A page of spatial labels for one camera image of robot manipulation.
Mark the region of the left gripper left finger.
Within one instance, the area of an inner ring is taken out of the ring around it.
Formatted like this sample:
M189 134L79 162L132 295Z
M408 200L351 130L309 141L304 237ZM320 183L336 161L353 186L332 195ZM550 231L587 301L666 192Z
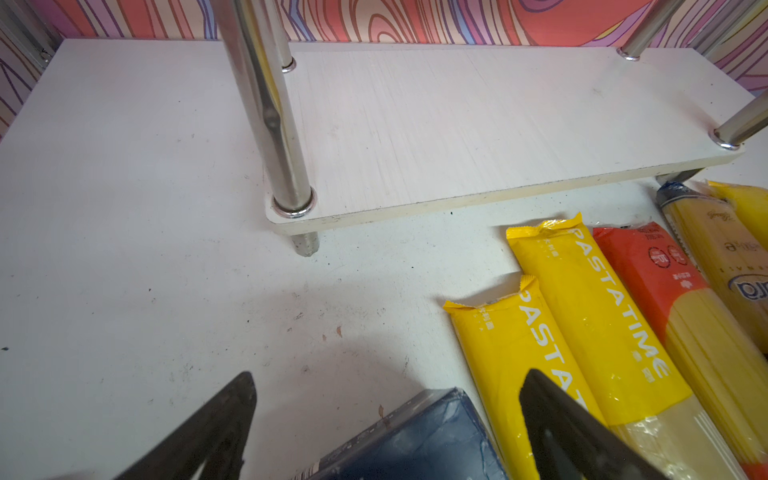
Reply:
M248 371L239 373L120 479L237 479L257 405Z

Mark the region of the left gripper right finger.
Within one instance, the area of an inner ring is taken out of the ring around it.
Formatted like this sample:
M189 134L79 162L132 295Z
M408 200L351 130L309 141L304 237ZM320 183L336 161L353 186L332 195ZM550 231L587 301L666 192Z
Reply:
M519 394L525 426L542 479L662 479L543 372L531 369Z

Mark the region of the dark blue yellow spaghetti bag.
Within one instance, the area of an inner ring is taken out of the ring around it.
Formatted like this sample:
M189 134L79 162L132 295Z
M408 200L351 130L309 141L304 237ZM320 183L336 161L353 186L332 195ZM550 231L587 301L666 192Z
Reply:
M767 250L725 201L668 182L656 203L686 254L762 353L767 352Z

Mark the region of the yellow barcode spaghetti bag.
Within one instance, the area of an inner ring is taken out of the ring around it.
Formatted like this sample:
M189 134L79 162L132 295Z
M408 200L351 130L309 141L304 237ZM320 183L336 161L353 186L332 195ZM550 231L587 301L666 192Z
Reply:
M727 201L736 212L740 221L759 241L764 249L768 240L768 193L765 188L738 184L729 184L708 180L707 186L713 194Z

